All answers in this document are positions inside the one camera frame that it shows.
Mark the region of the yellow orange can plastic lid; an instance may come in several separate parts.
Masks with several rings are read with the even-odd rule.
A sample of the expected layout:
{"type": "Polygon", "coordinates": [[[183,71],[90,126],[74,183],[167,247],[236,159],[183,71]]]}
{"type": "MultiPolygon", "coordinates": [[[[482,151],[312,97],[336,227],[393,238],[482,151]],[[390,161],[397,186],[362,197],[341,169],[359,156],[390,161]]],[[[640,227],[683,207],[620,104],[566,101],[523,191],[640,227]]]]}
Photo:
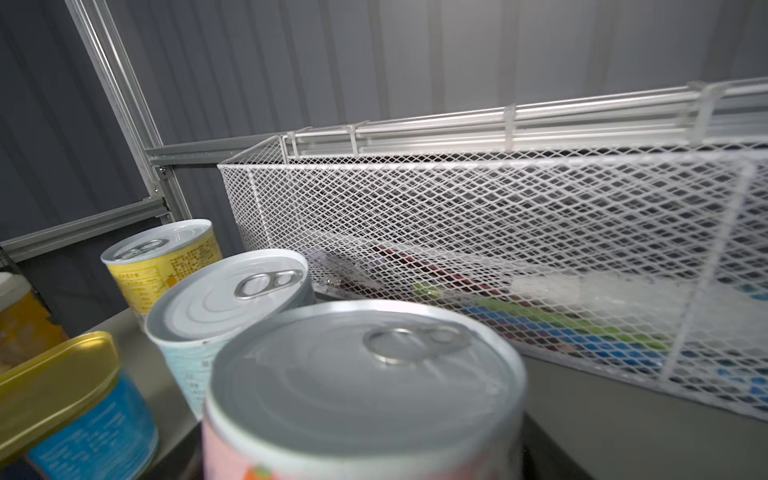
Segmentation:
{"type": "Polygon", "coordinates": [[[64,343],[69,337],[19,274],[1,272],[1,373],[64,343]]]}

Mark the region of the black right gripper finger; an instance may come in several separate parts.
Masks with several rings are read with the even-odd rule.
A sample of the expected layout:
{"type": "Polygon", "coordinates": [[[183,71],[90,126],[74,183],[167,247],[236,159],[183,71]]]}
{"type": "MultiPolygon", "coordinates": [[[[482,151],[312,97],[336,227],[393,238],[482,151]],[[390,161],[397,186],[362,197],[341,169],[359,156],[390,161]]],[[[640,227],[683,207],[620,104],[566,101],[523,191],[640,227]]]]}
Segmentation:
{"type": "Polygon", "coordinates": [[[528,413],[523,417],[522,440],[524,479],[594,479],[528,413]]]}

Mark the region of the yellow can pull-tab lid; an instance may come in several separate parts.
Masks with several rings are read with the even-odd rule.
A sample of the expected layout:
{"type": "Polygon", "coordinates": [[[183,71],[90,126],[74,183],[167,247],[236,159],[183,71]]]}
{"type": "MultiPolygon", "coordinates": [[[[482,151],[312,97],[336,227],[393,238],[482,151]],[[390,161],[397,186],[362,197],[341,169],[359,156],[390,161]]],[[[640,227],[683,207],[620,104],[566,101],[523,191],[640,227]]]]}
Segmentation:
{"type": "Polygon", "coordinates": [[[222,258],[208,219],[183,220],[140,232],[110,246],[100,256],[141,330],[165,293],[222,258]]]}

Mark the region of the gold rectangular tin can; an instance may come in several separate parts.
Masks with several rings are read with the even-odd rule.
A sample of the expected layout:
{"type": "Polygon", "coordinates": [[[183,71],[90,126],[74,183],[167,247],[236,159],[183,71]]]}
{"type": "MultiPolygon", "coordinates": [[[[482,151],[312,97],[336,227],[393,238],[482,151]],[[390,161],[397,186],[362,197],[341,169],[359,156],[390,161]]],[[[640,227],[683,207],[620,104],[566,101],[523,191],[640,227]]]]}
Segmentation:
{"type": "Polygon", "coordinates": [[[40,479],[137,479],[160,443],[114,337],[80,335],[1,376],[1,467],[40,479]]]}

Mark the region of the pink can pull-tab lid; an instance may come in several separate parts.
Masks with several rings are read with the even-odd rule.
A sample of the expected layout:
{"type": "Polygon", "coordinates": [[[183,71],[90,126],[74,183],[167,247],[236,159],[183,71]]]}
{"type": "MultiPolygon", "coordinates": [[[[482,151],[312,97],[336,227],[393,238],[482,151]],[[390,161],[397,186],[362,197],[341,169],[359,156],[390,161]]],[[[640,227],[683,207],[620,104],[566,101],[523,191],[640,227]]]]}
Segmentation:
{"type": "Polygon", "coordinates": [[[337,301],[260,321],[217,355],[208,479],[518,479],[527,374],[445,309],[337,301]]]}

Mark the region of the blue can white lid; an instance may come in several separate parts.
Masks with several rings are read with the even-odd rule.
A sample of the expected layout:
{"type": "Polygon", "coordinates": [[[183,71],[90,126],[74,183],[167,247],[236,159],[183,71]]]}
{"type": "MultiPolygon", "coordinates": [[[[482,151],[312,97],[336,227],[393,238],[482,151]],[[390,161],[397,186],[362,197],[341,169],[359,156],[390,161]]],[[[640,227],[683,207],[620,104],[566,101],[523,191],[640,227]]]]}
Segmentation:
{"type": "Polygon", "coordinates": [[[302,254],[256,250],[220,260],[172,287],[151,309],[145,330],[201,420],[214,359],[226,343],[274,314],[314,303],[302,254]]]}

